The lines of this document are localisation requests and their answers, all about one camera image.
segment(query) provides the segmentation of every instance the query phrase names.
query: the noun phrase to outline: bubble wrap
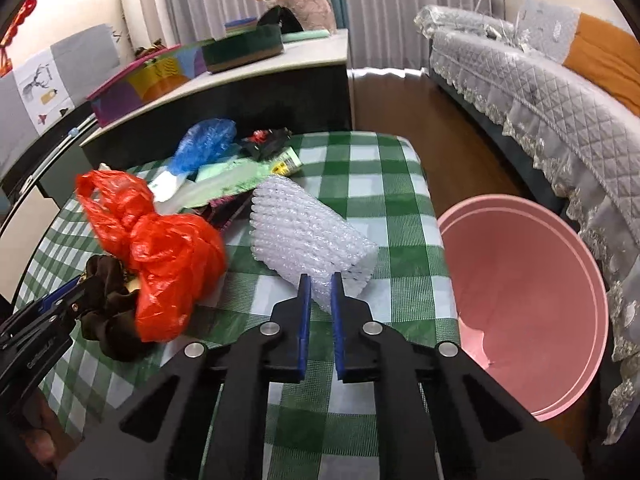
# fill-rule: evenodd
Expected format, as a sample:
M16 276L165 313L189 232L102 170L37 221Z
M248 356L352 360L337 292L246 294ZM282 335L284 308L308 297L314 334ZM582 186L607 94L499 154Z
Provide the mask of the bubble wrap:
M273 175L254 191L251 249L289 283L300 274L313 283L312 297L331 312L331 276L342 273L347 296L357 297L378 261L378 247L333 209L288 178Z

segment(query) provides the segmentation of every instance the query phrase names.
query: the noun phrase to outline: green checkered tablecloth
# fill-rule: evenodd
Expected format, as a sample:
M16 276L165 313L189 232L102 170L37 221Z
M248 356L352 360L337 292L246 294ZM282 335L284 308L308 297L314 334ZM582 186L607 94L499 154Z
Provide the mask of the green checkered tablecloth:
M294 180L380 247L378 266L360 297L374 319L408 339L433 345L458 340L456 308L420 160L407 140L367 132L295 136L304 166ZM162 162L131 171L153 179ZM296 290L250 249L248 213L225 233L228 271L198 302L186 336L137 364L111 361L97 342L72 333L73 346L42 384L51 407L75 438L90 431L178 348L198 338L210 346L235 341L264 322ZM102 251L79 203L69 200L38 246L20 284L18 306L58 288ZM309 361L301 384L272 384L264 477L377 478L373 387L342 384L334 369L330 316L314 304Z

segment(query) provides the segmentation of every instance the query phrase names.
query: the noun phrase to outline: white countertop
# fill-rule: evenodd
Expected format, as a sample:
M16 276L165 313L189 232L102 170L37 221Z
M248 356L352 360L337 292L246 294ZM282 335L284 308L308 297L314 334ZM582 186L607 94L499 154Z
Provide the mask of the white countertop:
M248 65L239 66L231 70L210 74L205 72L197 78L185 83L166 95L146 104L137 110L119 118L117 121L108 124L104 128L98 128L90 137L88 137L81 146L87 145L96 137L115 128L116 126L129 121L134 117L138 117L149 110L158 108L165 103L175 101L181 97L185 97L196 92L202 92L214 86L221 86L233 81L248 79L259 75L272 74L276 72L285 72L287 70L295 70L299 68L312 68L316 66L327 66L334 64L347 63L349 52L349 33L348 30L342 28L334 35L328 38L320 38L318 40L297 41L294 43L286 43L284 52L278 56L256 61Z

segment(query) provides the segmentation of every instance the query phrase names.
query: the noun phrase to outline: blue plastic bag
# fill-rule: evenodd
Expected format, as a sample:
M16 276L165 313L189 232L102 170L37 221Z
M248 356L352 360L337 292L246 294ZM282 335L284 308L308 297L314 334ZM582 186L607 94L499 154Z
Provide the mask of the blue plastic bag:
M236 137L230 119L206 119L194 124L180 141L167 169L173 175L191 174L218 160Z

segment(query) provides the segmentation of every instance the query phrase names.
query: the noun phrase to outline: brown scrunchie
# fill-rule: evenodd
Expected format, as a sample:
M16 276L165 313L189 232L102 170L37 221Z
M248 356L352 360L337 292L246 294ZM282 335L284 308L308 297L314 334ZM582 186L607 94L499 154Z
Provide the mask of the brown scrunchie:
M122 263L113 256L94 255L86 263L86 275L104 283L104 301L80 318L82 337L99 341L103 354L116 361L144 357L155 343L143 343L136 331L138 291L125 286Z

